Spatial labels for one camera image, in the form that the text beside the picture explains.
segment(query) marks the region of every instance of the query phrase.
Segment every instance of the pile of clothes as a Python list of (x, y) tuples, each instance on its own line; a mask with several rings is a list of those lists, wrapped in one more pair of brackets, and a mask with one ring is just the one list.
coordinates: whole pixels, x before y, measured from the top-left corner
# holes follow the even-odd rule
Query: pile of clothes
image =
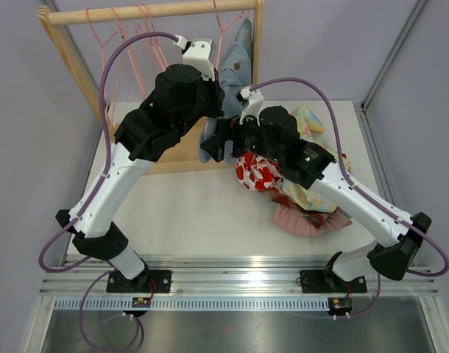
[[(307, 107), (298, 107), (291, 114), (297, 119), (302, 139), (318, 143), (337, 158), (324, 139), (324, 126)], [(346, 156), (344, 166), (350, 172)], [(278, 204), (272, 220), (295, 235), (310, 238), (352, 224), (350, 216), (333, 202), (284, 179), (276, 163), (251, 152), (237, 159), (236, 175), (245, 188)]]

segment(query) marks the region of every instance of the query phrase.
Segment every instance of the white tabletop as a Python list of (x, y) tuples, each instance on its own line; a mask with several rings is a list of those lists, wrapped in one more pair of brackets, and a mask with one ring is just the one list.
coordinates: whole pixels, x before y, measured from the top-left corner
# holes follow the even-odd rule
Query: white tabletop
[[(268, 101), (266, 106), (283, 105), (292, 111), (301, 104), (307, 105), (324, 124), (326, 138), (335, 147), (330, 116), (322, 101)], [(352, 175), (378, 193), (353, 103), (332, 101), (331, 104), (343, 152), (352, 163)], [(123, 117), (138, 105), (121, 103), (117, 105), (116, 114)], [(102, 141), (89, 183), (104, 161)], [(234, 168), (192, 171), (144, 176), (125, 199), (114, 221), (139, 254), (326, 255), (350, 251), (373, 240), (356, 221), (338, 232), (299, 238), (272, 222), (276, 208), (276, 204), (259, 192), (239, 184)], [(68, 253), (77, 253), (72, 244)]]

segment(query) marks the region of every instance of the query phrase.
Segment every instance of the shiny metal surface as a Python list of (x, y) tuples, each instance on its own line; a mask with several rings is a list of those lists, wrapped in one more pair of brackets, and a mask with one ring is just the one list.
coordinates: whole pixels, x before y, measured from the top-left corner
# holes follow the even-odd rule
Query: shiny metal surface
[[(144, 257), (150, 268), (173, 271), (169, 296), (314, 296), (304, 295), (295, 283), (304, 268), (322, 268), (321, 257)], [(78, 296), (109, 267), (102, 261), (88, 261), (75, 271), (46, 274), (40, 288), (42, 296)], [(429, 271), (428, 268), (417, 268)], [(93, 287), (92, 295), (105, 293), (106, 278)], [(376, 278), (367, 277), (368, 294), (376, 288)], [(382, 296), (436, 296), (434, 281), (407, 274), (402, 282), (382, 279)], [(321, 296), (334, 296), (321, 293)]]
[[(127, 310), (144, 311), (133, 304), (137, 295), (89, 296), (83, 310)], [(82, 296), (58, 296), (54, 308), (57, 310), (79, 310)], [(165, 297), (155, 296), (150, 311), (329, 311), (328, 298), (322, 296), (283, 297)]]
[[(354, 311), (368, 304), (356, 299)], [(87, 311), (85, 329), (115, 315)], [(141, 317), (145, 339), (136, 352), (148, 353), (428, 353), (435, 352), (419, 300), (382, 298), (367, 316), (333, 322), (324, 313), (174, 313)], [(103, 349), (120, 349), (134, 333), (127, 318), (99, 328), (90, 338)], [(77, 312), (55, 310), (43, 352), (92, 352), (79, 337)]]

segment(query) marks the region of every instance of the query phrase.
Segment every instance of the pink fabric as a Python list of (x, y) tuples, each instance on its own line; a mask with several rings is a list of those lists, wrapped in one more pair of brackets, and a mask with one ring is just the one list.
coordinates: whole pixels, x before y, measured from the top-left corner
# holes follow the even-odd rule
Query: pink fabric
[(326, 232), (334, 232), (346, 226), (350, 226), (352, 221), (345, 216), (344, 211), (337, 208), (326, 219), (326, 222), (317, 229), (308, 219), (301, 217), (288, 207), (278, 205), (272, 220), (279, 227), (300, 237), (312, 238)]

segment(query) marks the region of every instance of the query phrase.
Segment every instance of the black mounting bracket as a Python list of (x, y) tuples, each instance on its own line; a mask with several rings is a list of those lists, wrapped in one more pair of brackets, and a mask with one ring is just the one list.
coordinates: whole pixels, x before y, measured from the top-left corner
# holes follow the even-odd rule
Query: black mounting bracket
[(133, 280), (124, 278), (120, 271), (115, 270), (108, 276), (107, 293), (151, 293), (149, 283), (154, 288), (154, 293), (170, 293), (172, 283), (172, 271), (151, 270), (147, 268), (146, 280), (140, 278), (140, 282), (135, 281), (141, 274)]
[(350, 282), (339, 280), (330, 285), (326, 281), (324, 270), (302, 270), (297, 284), (301, 285), (303, 293), (319, 294), (319, 293), (349, 293), (349, 285), (351, 293), (366, 293), (367, 284), (364, 277), (357, 277)]
[(297, 284), (303, 293), (366, 293), (367, 284), (364, 277), (357, 277), (345, 282), (333, 272), (333, 265), (342, 252), (337, 252), (321, 270), (301, 270)]

